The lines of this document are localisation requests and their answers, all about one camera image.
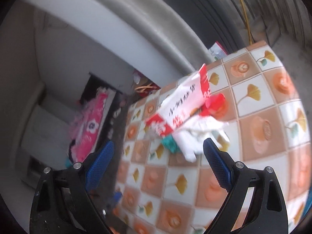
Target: green object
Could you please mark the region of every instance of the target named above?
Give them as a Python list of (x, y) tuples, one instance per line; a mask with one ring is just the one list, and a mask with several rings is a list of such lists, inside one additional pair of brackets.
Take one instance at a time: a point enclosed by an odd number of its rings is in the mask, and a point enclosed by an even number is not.
[(181, 152), (172, 135), (167, 135), (165, 138), (163, 138), (161, 140), (161, 144), (173, 154)]

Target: blue textured fingertip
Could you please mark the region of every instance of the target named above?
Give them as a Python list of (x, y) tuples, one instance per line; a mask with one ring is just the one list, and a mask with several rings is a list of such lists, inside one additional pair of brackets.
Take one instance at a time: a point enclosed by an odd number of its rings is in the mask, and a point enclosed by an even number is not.
[(205, 157), (207, 158), (219, 185), (226, 189), (227, 192), (230, 192), (233, 187), (231, 182), (231, 171), (219, 155), (219, 149), (210, 138), (204, 141), (203, 147)]
[(109, 141), (86, 173), (85, 189), (96, 189), (114, 154), (114, 144)]

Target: red and white package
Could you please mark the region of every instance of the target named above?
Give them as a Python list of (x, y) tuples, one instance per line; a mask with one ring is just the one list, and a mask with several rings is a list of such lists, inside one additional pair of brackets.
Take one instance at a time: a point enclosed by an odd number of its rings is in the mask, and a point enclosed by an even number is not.
[(145, 123), (162, 137), (171, 134), (210, 97), (206, 65), (190, 75)]

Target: silver bolt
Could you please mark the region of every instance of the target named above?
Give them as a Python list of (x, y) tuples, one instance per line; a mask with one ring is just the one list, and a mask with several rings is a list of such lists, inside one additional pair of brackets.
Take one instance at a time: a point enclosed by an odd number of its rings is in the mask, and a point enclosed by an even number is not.
[(235, 165), (237, 168), (240, 168), (240, 169), (244, 167), (244, 164), (242, 162), (236, 162)]
[(43, 172), (44, 173), (49, 173), (51, 171), (51, 168), (50, 167), (46, 167), (44, 168)]
[(266, 168), (266, 171), (267, 171), (268, 173), (272, 173), (272, 172), (273, 172), (273, 168), (270, 167), (270, 166), (268, 166), (268, 167)]
[(82, 164), (80, 162), (74, 163), (74, 169), (76, 170), (80, 169), (81, 166)]

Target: yellow cable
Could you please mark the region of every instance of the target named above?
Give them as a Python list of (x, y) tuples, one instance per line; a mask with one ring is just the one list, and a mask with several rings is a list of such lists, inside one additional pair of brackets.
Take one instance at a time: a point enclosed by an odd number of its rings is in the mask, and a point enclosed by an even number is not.
[(244, 17), (245, 17), (246, 27), (247, 27), (247, 31), (248, 31), (249, 45), (251, 45), (252, 44), (252, 33), (250, 32), (249, 21), (247, 18), (247, 13), (246, 13), (246, 9), (244, 6), (244, 1), (240, 0), (240, 2), (241, 2), (241, 6), (243, 8), (243, 11), (244, 11)]

